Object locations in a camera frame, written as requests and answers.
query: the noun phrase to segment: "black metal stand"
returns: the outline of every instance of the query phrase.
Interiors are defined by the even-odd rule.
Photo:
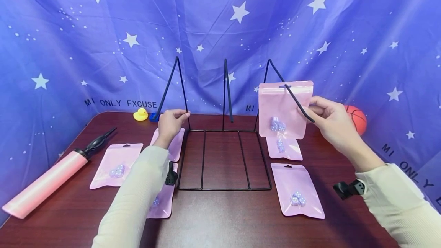
[[[269,59],[267,61],[267,63],[266,63],[266,71],[265,71],[265,77],[264,77],[263,82],[266,82],[266,77],[268,75],[268,67],[269,67],[270,64],[271,64],[272,68],[275,70],[275,72],[277,73],[277,75],[279,76],[279,78],[281,79],[281,81],[285,82],[285,80],[282,78],[282,76],[279,73],[279,71],[273,65],[273,62],[272,62],[271,59]],[[168,79],[168,83],[167,83],[167,86],[165,88],[165,91],[164,91],[164,93],[162,95],[162,99],[161,99],[161,102],[159,104],[159,108],[157,110],[155,118],[157,118],[157,115],[159,115],[160,112],[161,112],[162,105],[163,105],[163,102],[165,100],[165,96],[167,94],[168,88],[170,86],[170,82],[172,80],[173,73],[175,71],[176,65],[178,65],[178,68],[179,68],[179,75],[180,75],[180,79],[181,79],[182,92],[183,92],[183,97],[184,97],[184,102],[185,102],[185,110],[188,111],[186,95],[185,95],[185,88],[184,88],[184,83],[183,83],[183,79],[182,79],[181,65],[180,65],[180,62],[179,62],[179,57],[176,57],[175,63],[174,63],[173,68],[171,70],[171,74],[170,74],[170,77]],[[285,84],[285,87],[288,89],[288,91],[290,92],[291,96],[296,101],[297,105],[299,106],[299,108],[301,109],[301,111],[305,115],[305,117],[308,118],[310,121],[314,122],[314,120],[312,118],[310,118],[305,113],[304,109],[302,108],[302,106],[298,102],[297,98],[291,92],[290,87],[287,84]],[[261,141],[260,141],[259,133],[256,131],[257,121],[258,121],[258,118],[259,118],[259,112],[256,115],[256,122],[255,122],[255,126],[254,126],[253,130],[226,130],[225,129],[225,91],[227,91],[227,95],[228,95],[228,106],[229,106],[230,122],[233,123],[233,114],[232,114],[232,105],[231,105],[230,83],[229,83],[229,78],[228,78],[227,59],[224,60],[224,100],[223,100],[223,114],[222,114],[222,129],[221,130],[198,130],[198,129],[191,129],[190,120],[189,119],[187,120],[188,121],[188,132],[187,131],[185,132],[185,135],[184,135],[184,138],[183,138],[183,143],[182,143],[182,160],[181,160],[181,164],[180,164],[179,178],[178,178],[178,184],[177,184],[177,187],[178,187],[179,190],[190,190],[190,191],[265,191],[265,190],[271,190],[273,188],[273,185],[272,185],[271,179],[270,179],[270,174],[268,172],[268,166],[267,166],[266,161],[265,161],[265,156],[264,156],[264,153],[263,153],[263,149],[262,149],[262,144],[261,144]],[[188,135],[189,135],[190,132],[203,132],[204,133],[204,144],[203,144],[203,154],[202,154],[201,187],[200,188],[184,188],[184,187],[180,186],[181,177],[182,177],[182,167],[183,167],[184,158],[185,158],[185,148],[186,148],[186,143],[187,143]],[[242,152],[243,165],[245,167],[245,173],[246,173],[246,176],[247,176],[247,183],[248,183],[248,187],[247,188],[204,188],[203,182],[204,182],[204,161],[205,161],[205,150],[206,150],[206,135],[207,135],[207,133],[210,133],[210,132],[237,132],[238,133],[240,149],[241,149],[241,152]],[[267,179],[268,179],[268,187],[252,188],[251,185],[250,185],[250,179],[249,179],[248,170],[247,170],[247,163],[245,161],[245,154],[244,154],[243,146],[242,146],[242,138],[241,138],[241,135],[240,135],[241,132],[253,132],[253,133],[256,134],[256,138],[257,138],[257,141],[258,141],[259,147],[260,147],[262,161],[263,161],[263,164],[265,165],[266,176],[267,176]]]

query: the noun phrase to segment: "pink zip bag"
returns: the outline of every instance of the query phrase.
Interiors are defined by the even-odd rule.
[[[178,172],[178,164],[173,164],[173,170]],[[175,186],[164,185],[156,196],[147,214],[148,219],[167,219],[172,214],[172,199]]]
[[[112,144],[104,153],[90,189],[103,186],[120,187],[130,173],[143,144]]]
[[[304,214],[324,219],[322,204],[308,171],[302,165],[271,163],[284,216]]]
[[[286,139],[305,136],[306,119],[297,111],[295,95],[302,106],[308,106],[312,97],[313,82],[261,83],[259,85],[259,135]]]
[[[182,147],[182,140],[184,139],[184,133],[185,133],[185,129],[182,128],[171,141],[170,146],[168,147],[168,160],[172,162],[179,161],[179,158],[181,156],[181,147]],[[153,143],[156,141],[158,136],[159,136],[159,129],[156,129],[155,132],[153,133],[150,146],[153,145]]]
[[[294,138],[286,138],[279,134],[276,137],[267,137],[269,157],[272,159],[287,158],[290,160],[302,161],[301,148]]]

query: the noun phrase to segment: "small orange ball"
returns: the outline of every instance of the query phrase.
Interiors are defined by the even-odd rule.
[[[366,131],[366,127],[368,126],[368,120],[366,119],[365,114],[355,106],[345,106],[346,112],[348,113],[349,118],[354,123],[358,134],[361,136]]]

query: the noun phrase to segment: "white long sleeve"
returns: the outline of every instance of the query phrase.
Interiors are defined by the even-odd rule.
[[[168,150],[146,147],[101,220],[92,248],[138,248],[145,219],[168,173]]]
[[[440,248],[441,215],[395,164],[356,173],[365,184],[362,195],[378,223],[401,248]]]

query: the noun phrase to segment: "wooden table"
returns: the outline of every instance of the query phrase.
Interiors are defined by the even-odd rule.
[[[254,117],[235,116],[226,129],[253,129]],[[156,124],[137,122],[131,113],[99,114],[73,141],[67,152],[82,148],[116,126],[110,144],[150,143]],[[192,129],[220,129],[221,116],[192,115]],[[252,187],[267,184],[255,133],[242,135]],[[282,215],[273,174],[273,189],[252,192],[206,192],[175,190],[169,219],[148,219],[141,247],[397,247],[377,224],[362,198],[341,201],[332,186],[354,180],[354,169],[327,143],[314,125],[307,126],[299,141],[304,161],[273,160],[261,138],[270,163],[304,165],[311,175],[326,218]],[[203,133],[191,132],[185,153],[181,187],[200,186]],[[98,224],[107,212],[117,188],[89,190],[105,149],[41,204],[26,219],[11,217],[0,229],[0,247],[90,247]],[[204,188],[247,186],[237,132],[207,134]]]

